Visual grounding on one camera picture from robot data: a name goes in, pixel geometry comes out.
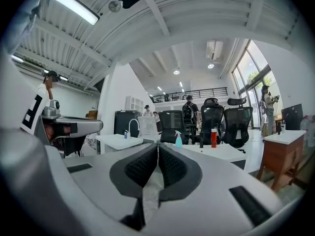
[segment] blue spray bottle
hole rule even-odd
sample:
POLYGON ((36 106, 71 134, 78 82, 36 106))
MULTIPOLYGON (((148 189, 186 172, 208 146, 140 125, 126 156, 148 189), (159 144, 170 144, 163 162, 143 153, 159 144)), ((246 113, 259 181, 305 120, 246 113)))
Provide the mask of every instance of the blue spray bottle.
POLYGON ((175 130, 175 136, 177 136, 175 146, 181 147, 183 145, 182 138, 181 138, 181 132, 175 130))

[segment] black metal railing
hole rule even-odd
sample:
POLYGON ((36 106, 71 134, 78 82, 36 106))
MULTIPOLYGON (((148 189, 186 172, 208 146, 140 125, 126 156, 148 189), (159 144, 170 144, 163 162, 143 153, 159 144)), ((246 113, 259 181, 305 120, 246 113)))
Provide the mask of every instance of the black metal railing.
POLYGON ((193 99, 227 96, 227 88, 209 88, 187 92, 167 93, 165 95, 156 95, 150 98, 153 103, 159 103, 165 101, 186 100, 188 95, 191 95, 193 99))

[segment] ceiling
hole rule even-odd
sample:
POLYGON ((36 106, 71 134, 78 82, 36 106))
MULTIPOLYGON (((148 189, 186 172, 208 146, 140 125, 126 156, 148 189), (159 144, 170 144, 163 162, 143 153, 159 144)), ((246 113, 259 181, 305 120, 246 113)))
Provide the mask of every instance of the ceiling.
MULTIPOLYGON (((141 0, 117 13, 108 9, 112 0, 79 1, 100 17, 94 26, 60 3, 43 0, 42 16, 16 55, 56 70, 91 93, 117 61, 130 62, 148 90, 163 86, 173 91, 179 80, 189 89, 191 74, 210 72, 205 69, 207 41, 222 41, 226 59, 237 38, 290 49, 299 16, 289 0, 141 0), (175 79, 177 66, 181 74, 175 79)), ((215 69, 226 71, 230 61, 225 62, 215 69)))

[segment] black monitor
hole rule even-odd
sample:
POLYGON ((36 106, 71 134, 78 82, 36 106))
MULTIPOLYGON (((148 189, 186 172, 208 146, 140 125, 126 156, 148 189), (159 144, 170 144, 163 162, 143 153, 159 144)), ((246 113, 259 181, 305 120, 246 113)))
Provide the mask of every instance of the black monitor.
POLYGON ((286 130, 300 130, 303 118, 302 104, 294 105, 281 110, 282 120, 285 121, 286 130))

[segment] fluorescent light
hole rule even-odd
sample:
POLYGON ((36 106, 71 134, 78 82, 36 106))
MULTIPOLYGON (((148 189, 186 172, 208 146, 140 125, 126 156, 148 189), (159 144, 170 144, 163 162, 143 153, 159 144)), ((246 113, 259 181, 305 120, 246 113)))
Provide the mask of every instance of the fluorescent light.
POLYGON ((73 12, 77 13, 80 17, 88 21, 91 25, 95 25, 98 21, 96 14, 91 12, 86 6, 80 3, 78 0, 56 0, 68 7, 73 12))
POLYGON ((68 78, 66 78, 66 77, 64 77, 64 76, 62 76, 62 75, 59 75, 59 78, 60 78, 61 80, 63 80, 63 81, 68 81, 68 78))
POLYGON ((13 60, 15 60, 15 61, 20 62, 20 63, 23 63, 23 62, 24 62, 24 60, 23 60, 22 58, 20 58, 20 57, 18 57, 18 56, 15 56, 15 55, 11 55, 11 58, 12 58, 13 60))

